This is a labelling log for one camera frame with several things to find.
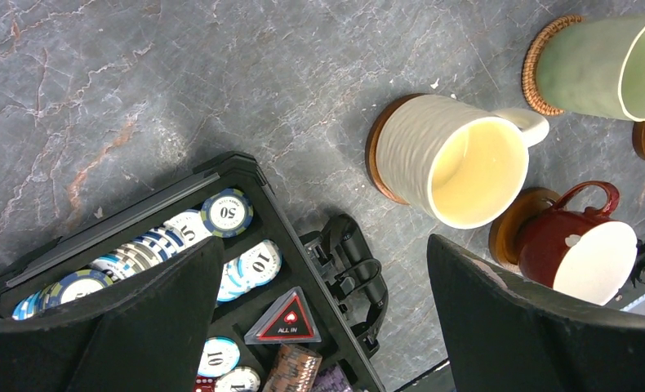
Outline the woven light brown coaster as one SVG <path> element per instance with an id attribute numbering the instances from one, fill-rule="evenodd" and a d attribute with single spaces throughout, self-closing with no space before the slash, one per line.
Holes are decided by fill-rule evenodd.
<path id="1" fill-rule="evenodd" d="M 552 37 L 561 30 L 584 20 L 584 16 L 567 15 L 551 21 L 536 35 L 527 49 L 521 72 L 521 87 L 526 102 L 535 112 L 544 116 L 559 116 L 564 113 L 563 109 L 546 102 L 540 94 L 536 85 L 536 70 L 545 45 Z"/>

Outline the white red mug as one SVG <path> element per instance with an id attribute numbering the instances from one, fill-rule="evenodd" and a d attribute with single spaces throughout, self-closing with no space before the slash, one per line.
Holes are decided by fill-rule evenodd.
<path id="1" fill-rule="evenodd" d="M 568 203 L 589 187 L 605 192 L 603 206 L 568 210 Z M 618 188 L 606 181 L 569 189 L 520 232 L 516 244 L 522 275 L 576 299 L 607 304 L 630 276 L 638 254 L 634 229 L 611 218 L 620 199 Z"/>

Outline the brown wooden coaster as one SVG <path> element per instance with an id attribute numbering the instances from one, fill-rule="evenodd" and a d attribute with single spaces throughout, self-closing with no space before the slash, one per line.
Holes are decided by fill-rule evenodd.
<path id="1" fill-rule="evenodd" d="M 560 195 L 551 189 L 523 189 L 510 206 L 492 222 L 488 238 L 492 259 L 505 270 L 521 274 L 516 238 L 531 219 L 535 219 L 559 198 Z"/>
<path id="2" fill-rule="evenodd" d="M 367 174 L 369 175 L 372 184 L 376 187 L 376 189 L 381 194 L 383 194 L 387 199 L 391 200 L 392 202 L 395 202 L 401 205 L 407 205 L 407 202 L 402 198 L 400 198 L 399 196 L 397 196 L 396 194 L 394 194 L 386 186 L 386 184 L 380 177 L 380 172 L 376 161 L 377 146 L 380 139 L 380 133 L 382 132 L 383 127 L 385 126 L 389 118 L 392 116 L 392 114 L 409 100 L 412 100 L 417 98 L 418 96 L 424 96 L 424 95 L 425 93 L 413 93 L 413 94 L 401 96 L 398 99 L 386 105 L 385 108 L 376 117 L 376 120 L 372 124 L 367 137 L 367 143 L 365 147 L 365 164 L 367 168 Z"/>
<path id="3" fill-rule="evenodd" d="M 645 160 L 645 122 L 636 122 L 633 126 L 632 144 L 635 153 Z"/>

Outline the light green mug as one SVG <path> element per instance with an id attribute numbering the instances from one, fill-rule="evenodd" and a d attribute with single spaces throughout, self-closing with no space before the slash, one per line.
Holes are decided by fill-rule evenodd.
<path id="1" fill-rule="evenodd" d="M 562 29 L 544 46 L 536 86 L 558 109 L 645 121 L 645 14 Z"/>

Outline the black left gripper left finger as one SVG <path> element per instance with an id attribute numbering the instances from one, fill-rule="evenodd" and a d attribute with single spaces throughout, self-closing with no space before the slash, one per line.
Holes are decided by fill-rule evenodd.
<path id="1" fill-rule="evenodd" d="M 0 320 L 0 391 L 190 391 L 225 248 L 209 238 L 25 321 Z"/>

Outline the cream mug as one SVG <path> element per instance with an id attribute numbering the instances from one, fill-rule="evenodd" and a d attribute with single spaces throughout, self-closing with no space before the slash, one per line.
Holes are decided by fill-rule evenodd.
<path id="1" fill-rule="evenodd" d="M 376 151 L 380 177 L 397 196 L 455 229 L 500 216 L 523 188 L 529 148 L 549 122 L 529 109 L 486 111 L 425 94 L 389 118 Z"/>

